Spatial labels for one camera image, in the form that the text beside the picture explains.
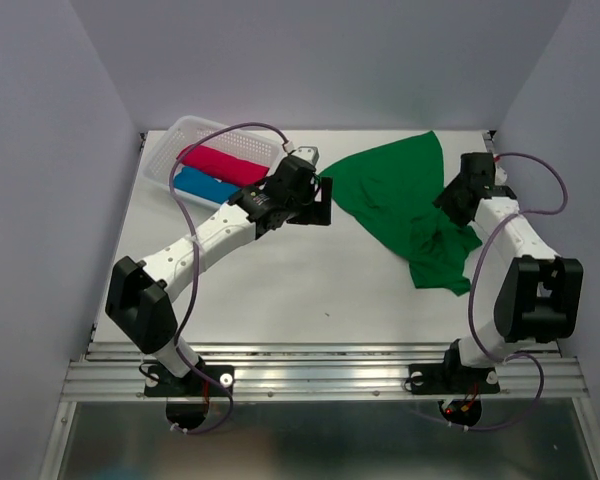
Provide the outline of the green t shirt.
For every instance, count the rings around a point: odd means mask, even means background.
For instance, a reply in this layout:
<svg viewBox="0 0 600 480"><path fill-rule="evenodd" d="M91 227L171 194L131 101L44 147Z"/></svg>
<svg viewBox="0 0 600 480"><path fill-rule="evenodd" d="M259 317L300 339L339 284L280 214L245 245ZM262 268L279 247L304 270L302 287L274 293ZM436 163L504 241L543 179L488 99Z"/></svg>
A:
<svg viewBox="0 0 600 480"><path fill-rule="evenodd" d="M321 175L333 181L335 203L407 261L416 288L469 292L465 262L482 241L433 205L444 189L443 149L434 132L349 155Z"/></svg>

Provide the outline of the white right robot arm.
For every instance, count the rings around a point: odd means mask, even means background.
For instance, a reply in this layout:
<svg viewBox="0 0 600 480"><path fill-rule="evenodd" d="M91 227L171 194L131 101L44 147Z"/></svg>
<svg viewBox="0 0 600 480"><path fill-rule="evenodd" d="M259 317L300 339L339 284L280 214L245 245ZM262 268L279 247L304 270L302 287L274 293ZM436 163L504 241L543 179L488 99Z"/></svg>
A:
<svg viewBox="0 0 600 480"><path fill-rule="evenodd" d="M583 265L560 256L533 229L528 221L533 210L522 209L497 178L499 159L485 152L463 154L459 173L434 201L453 224L475 223L486 233L476 274L490 249L507 265L483 326L476 324L476 292L469 292L469 334L451 344L440 366L441 381L452 390L464 389L476 371L512 360L530 345L570 337L576 326Z"/></svg>

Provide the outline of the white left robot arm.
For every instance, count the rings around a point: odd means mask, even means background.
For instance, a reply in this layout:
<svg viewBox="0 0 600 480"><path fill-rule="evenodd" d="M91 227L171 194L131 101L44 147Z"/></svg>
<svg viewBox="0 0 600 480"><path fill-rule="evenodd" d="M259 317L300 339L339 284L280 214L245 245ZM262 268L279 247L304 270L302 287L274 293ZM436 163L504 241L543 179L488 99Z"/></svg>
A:
<svg viewBox="0 0 600 480"><path fill-rule="evenodd" d="M318 157L314 147L293 151L272 174L233 194L195 233L141 260L125 256L114 264L106 315L168 371L179 393L195 392L203 371L199 355L181 337L174 301L222 258L285 223L329 225L332 181L317 178Z"/></svg>

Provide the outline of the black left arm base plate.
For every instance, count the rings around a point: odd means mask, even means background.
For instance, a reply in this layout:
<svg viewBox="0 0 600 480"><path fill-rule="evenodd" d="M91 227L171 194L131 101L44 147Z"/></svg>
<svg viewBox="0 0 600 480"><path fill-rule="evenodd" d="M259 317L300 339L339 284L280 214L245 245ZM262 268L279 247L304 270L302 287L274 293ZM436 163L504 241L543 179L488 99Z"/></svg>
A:
<svg viewBox="0 0 600 480"><path fill-rule="evenodd" d="M233 390L233 383L222 383L221 377L229 375L234 378L235 369L232 365L206 365L202 372L213 379L218 385L201 378L195 373L188 373L183 378L171 374L163 365L157 362L145 362L139 366L139 372L145 379L144 395L149 398L175 397L225 397L222 391Z"/></svg>

